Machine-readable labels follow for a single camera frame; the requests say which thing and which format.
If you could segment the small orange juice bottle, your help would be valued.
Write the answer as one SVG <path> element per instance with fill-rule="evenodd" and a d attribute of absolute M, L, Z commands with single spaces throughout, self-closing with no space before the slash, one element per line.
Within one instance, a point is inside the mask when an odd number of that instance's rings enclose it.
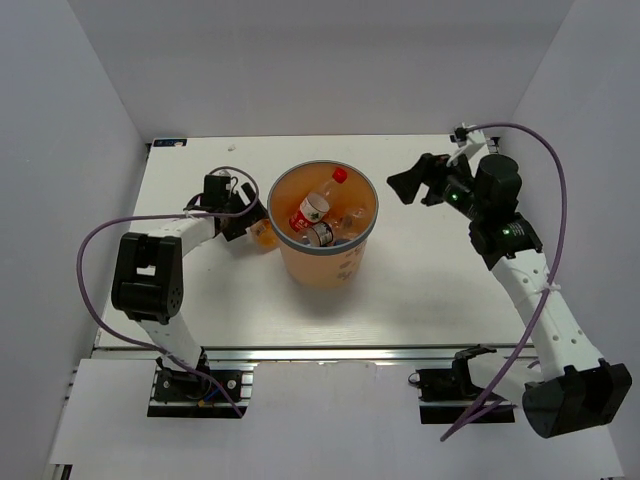
<path fill-rule="evenodd" d="M 264 251 L 272 251 L 278 247 L 277 236 L 275 235 L 271 222 L 264 218 L 250 227 L 250 233 L 254 243 Z"/>

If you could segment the clear bottle red label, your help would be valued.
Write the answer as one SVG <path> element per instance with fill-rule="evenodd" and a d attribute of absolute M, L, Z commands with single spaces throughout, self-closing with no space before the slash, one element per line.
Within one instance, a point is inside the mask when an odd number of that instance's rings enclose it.
<path fill-rule="evenodd" d="M 343 168 L 336 167 L 326 182 L 312 189 L 301 201 L 289 218 L 291 229 L 300 232 L 319 223 L 340 196 L 347 178 L 348 173 Z"/>

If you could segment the clear bottle blue label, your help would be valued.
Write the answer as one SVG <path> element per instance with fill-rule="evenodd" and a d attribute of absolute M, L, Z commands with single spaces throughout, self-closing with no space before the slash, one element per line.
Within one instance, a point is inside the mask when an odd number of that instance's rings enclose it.
<path fill-rule="evenodd" d="M 360 236 L 369 226 L 371 211 L 364 205 L 347 208 L 340 220 L 339 239 L 351 241 Z"/>

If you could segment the clear bottle black cap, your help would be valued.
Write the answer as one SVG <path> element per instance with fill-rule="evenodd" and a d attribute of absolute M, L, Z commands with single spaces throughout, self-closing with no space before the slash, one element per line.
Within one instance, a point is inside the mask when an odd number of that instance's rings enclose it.
<path fill-rule="evenodd" d="M 307 244 L 312 247 L 326 247 L 334 241 L 333 227 L 329 222 L 325 221 L 311 225 L 304 236 Z"/>

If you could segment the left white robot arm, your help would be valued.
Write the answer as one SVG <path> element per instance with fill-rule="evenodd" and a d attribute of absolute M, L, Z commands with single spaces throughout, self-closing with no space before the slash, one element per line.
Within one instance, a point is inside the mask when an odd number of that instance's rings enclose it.
<path fill-rule="evenodd" d="M 161 353 L 161 367 L 180 371 L 177 387 L 191 399 L 209 392 L 212 377 L 203 367 L 204 350 L 181 314 L 183 259 L 218 236 L 231 241 L 245 235 L 266 217 L 257 183 L 249 177 L 239 184 L 240 173 L 213 170 L 182 214 L 147 233 L 128 232 L 119 244 L 112 305 L 146 332 Z"/>

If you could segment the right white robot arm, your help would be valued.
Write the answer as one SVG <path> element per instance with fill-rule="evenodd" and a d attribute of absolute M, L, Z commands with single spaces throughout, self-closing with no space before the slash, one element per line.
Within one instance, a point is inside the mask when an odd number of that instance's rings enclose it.
<path fill-rule="evenodd" d="M 539 367 L 533 370 L 486 346 L 458 352 L 452 388 L 474 402 L 454 426 L 477 419 L 492 394 L 520 406 L 543 438 L 609 424 L 632 377 L 624 364 L 604 359 L 562 297 L 540 239 L 517 210 L 522 186 L 517 163 L 490 154 L 472 169 L 464 155 L 452 160 L 426 153 L 387 183 L 404 204 L 425 186 L 424 205 L 446 203 L 469 219 L 474 249 L 508 294 L 537 353 Z"/>

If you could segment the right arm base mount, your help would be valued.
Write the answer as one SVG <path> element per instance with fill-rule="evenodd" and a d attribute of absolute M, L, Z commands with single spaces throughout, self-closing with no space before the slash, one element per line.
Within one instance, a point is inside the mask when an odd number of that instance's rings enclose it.
<path fill-rule="evenodd" d="M 408 384 L 418 391 L 422 425 L 452 425 L 482 392 L 471 382 L 468 361 L 497 349 L 476 345 L 457 352 L 447 367 L 422 368 L 408 376 Z"/>

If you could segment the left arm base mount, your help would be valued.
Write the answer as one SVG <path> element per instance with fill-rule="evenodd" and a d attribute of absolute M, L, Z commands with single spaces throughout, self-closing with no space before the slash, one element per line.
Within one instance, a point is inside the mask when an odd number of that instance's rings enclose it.
<path fill-rule="evenodd" d="M 241 414 L 236 412 L 215 383 L 193 373 L 179 370 L 167 359 L 159 357 L 156 360 L 147 416 L 177 419 L 239 419 L 246 412 L 253 384 L 251 370 L 231 367 L 211 369 L 211 363 L 205 352 L 202 352 L 196 369 L 215 378 Z"/>

